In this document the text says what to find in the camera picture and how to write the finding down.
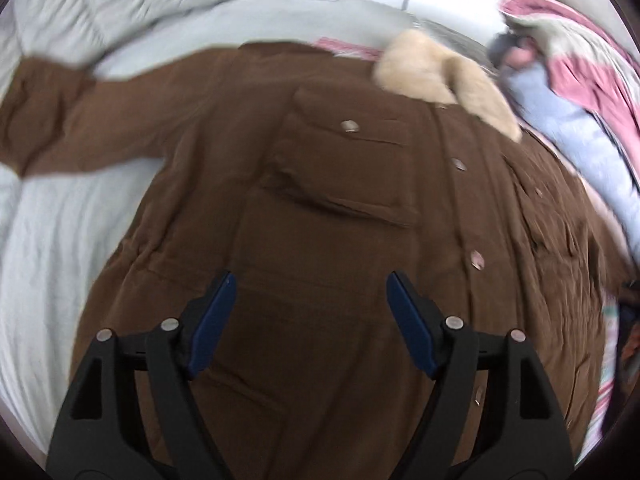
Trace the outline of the brown coat with fur collar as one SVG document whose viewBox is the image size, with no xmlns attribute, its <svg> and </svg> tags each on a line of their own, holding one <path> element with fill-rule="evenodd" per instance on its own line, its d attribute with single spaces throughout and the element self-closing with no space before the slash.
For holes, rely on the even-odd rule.
<svg viewBox="0 0 640 480">
<path fill-rule="evenodd" d="M 18 176 L 142 157 L 163 167 L 90 289 L 70 362 L 101 328 L 149 330 L 231 271 L 236 303 L 193 392 L 238 478 L 390 475 L 432 390 L 386 304 L 395 270 L 477 330 L 524 330 L 582 448 L 603 292 L 629 272 L 537 139 L 302 44 L 204 50 L 126 80 L 18 64 L 1 104 Z"/>
</svg>

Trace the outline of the patterned knit blanket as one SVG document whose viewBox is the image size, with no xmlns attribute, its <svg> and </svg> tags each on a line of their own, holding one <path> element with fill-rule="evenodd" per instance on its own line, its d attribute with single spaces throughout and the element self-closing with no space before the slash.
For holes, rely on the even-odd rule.
<svg viewBox="0 0 640 480">
<path fill-rule="evenodd" d="M 617 300 L 609 292 L 603 294 L 603 299 L 604 303 L 601 313 L 605 329 L 605 345 L 601 365 L 600 385 L 596 407 L 591 415 L 577 463 L 582 462 L 602 440 L 604 419 L 606 411 L 610 406 L 614 389 L 616 348 L 618 332 L 620 331 L 620 309 L 618 308 Z"/>
</svg>

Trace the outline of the light blue fleece blanket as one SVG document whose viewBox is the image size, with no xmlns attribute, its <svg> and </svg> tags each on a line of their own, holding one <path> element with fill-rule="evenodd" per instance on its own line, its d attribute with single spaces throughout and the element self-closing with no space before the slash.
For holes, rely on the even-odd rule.
<svg viewBox="0 0 640 480">
<path fill-rule="evenodd" d="M 523 37 L 507 32 L 489 44 L 498 84 L 525 125 L 550 141 L 612 211 L 639 261 L 639 185 L 622 150 L 601 119 L 549 87 L 548 70 Z"/>
</svg>

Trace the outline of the pink velvet quilt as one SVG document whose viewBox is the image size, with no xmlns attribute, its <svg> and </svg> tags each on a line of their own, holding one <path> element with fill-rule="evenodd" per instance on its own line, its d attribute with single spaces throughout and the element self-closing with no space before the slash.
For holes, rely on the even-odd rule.
<svg viewBox="0 0 640 480">
<path fill-rule="evenodd" d="M 514 32 L 535 41 L 551 90 L 596 114 L 639 167 L 639 64 L 601 27 L 556 0 L 501 0 Z"/>
</svg>

